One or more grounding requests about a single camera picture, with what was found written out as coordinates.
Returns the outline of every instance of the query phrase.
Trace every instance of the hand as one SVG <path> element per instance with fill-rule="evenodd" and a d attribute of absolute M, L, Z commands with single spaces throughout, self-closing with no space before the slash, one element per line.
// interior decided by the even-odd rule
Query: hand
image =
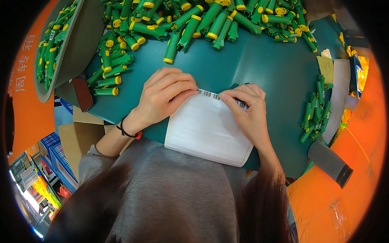
<path fill-rule="evenodd" d="M 242 84 L 219 94 L 220 99 L 231 109 L 242 132 L 258 150 L 266 150 L 271 146 L 266 123 L 265 96 L 266 93 L 256 84 Z M 244 111 L 234 98 L 244 101 L 249 108 Z"/>
<path fill-rule="evenodd" d="M 144 84 L 139 105 L 123 122 L 124 130 L 135 134 L 172 115 L 190 96 L 197 94 L 192 75 L 180 69 L 158 69 Z"/>

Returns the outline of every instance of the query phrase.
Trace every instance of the yellow paper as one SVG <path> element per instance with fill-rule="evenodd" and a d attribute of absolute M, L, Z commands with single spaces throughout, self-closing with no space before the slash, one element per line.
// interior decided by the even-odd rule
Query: yellow paper
<path fill-rule="evenodd" d="M 317 56 L 317 62 L 319 63 L 320 72 L 324 76 L 324 83 L 332 84 L 334 78 L 334 63 L 331 58 Z"/>

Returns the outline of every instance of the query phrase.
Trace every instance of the orange banner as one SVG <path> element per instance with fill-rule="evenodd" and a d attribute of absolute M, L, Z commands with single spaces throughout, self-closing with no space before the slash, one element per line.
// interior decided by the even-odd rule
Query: orange banner
<path fill-rule="evenodd" d="M 51 0 L 32 24 L 12 67 L 8 93 L 13 98 L 15 134 L 9 164 L 27 148 L 55 131 L 54 96 L 46 103 L 39 101 L 34 85 L 34 62 L 40 33 L 57 2 Z"/>

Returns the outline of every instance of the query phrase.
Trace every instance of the woman's left hand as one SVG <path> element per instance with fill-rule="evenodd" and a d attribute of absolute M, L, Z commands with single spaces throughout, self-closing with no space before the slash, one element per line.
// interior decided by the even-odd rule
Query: woman's left hand
<path fill-rule="evenodd" d="M 136 134 L 172 115 L 190 96 L 197 94 L 192 75 L 180 69 L 158 69 L 144 84 L 139 105 L 123 122 L 124 130 Z"/>

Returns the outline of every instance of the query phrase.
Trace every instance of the orange wall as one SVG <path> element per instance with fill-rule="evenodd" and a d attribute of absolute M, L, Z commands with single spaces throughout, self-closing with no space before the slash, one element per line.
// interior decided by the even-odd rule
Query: orange wall
<path fill-rule="evenodd" d="M 346 242 L 374 195 L 385 156 L 386 107 L 382 78 L 370 53 L 369 74 L 347 128 L 331 146 L 353 170 L 341 189 L 316 165 L 288 187 L 301 243 Z"/>

